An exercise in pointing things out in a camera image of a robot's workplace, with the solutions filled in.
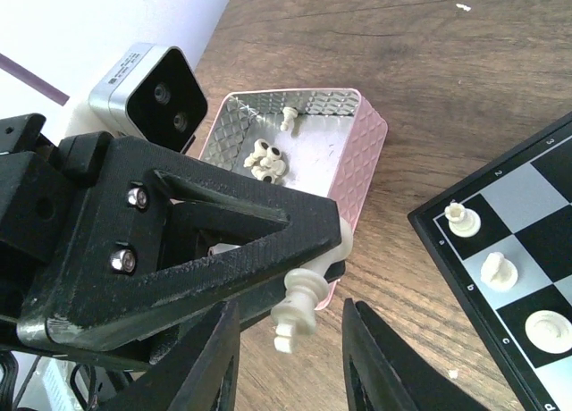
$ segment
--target metal screw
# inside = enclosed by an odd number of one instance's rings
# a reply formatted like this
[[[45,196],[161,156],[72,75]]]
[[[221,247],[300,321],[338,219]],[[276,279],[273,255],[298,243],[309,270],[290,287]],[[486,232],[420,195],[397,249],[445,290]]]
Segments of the metal screw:
[[[147,208],[149,198],[143,188],[133,188],[127,193],[127,202],[130,206],[143,210]]]
[[[129,249],[124,248],[111,255],[110,258],[112,268],[120,273],[131,273],[135,269],[137,259],[135,254]]]

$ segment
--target silver camera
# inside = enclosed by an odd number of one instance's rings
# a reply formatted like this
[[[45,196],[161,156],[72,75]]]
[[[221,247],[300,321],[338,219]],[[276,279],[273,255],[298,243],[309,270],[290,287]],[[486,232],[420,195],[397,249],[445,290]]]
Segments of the silver camera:
[[[206,98],[176,46],[133,45],[94,86],[89,106],[108,127],[185,152]]]

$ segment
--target chessboard square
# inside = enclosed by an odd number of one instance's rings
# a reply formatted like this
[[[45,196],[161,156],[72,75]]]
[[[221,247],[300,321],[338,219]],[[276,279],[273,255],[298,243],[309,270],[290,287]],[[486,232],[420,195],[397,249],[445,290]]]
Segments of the chessboard square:
[[[572,275],[572,205],[515,235],[552,281]]]
[[[554,311],[572,321],[572,306],[570,306],[568,301],[553,284],[497,310],[497,313],[512,333],[515,341],[523,349],[528,360],[530,360],[535,368],[540,368],[541,366],[549,365],[564,357],[572,356],[572,349],[560,354],[546,353],[537,348],[528,339],[525,330],[526,319],[532,313],[541,310]]]
[[[554,286],[560,291],[562,296],[572,306],[572,275],[554,283]]]
[[[518,270],[517,283],[507,291],[497,292],[481,281],[481,267],[484,260],[492,252],[501,252]],[[463,265],[476,287],[484,296],[484,299],[493,309],[518,301],[522,297],[551,284],[551,280],[544,273],[543,269],[538,266],[514,235],[502,239],[476,255],[469,257],[463,261]]]
[[[437,223],[451,245],[457,250],[461,259],[467,259],[510,235],[507,225],[492,210],[482,195],[476,195],[467,201],[463,201],[463,206],[475,210],[481,218],[481,229],[475,236],[469,238],[458,237],[450,231],[449,221],[444,215],[437,219]]]
[[[558,409],[572,409],[572,356],[534,370]]]
[[[572,202],[572,138],[534,160],[532,164],[566,200]]]
[[[512,232],[568,204],[531,164],[521,165],[484,188],[481,194]]]

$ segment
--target white debris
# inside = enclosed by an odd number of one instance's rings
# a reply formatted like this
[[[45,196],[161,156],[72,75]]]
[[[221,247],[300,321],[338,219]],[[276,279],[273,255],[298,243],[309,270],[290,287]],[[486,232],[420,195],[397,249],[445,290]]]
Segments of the white debris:
[[[459,9],[463,9],[465,12],[468,12],[471,10],[471,6],[467,6],[466,4],[462,4],[462,3],[457,3],[457,7]]]

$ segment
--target brown tabletop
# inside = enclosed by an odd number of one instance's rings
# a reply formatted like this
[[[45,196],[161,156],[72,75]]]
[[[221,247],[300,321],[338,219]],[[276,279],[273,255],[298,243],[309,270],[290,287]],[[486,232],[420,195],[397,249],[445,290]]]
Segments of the brown tabletop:
[[[407,213],[572,110],[570,0],[231,0],[198,66],[210,114],[238,90],[359,89],[390,131],[354,250],[294,356],[242,334],[236,409],[346,410],[345,298],[492,409],[521,409]],[[456,4],[471,7],[469,12]]]

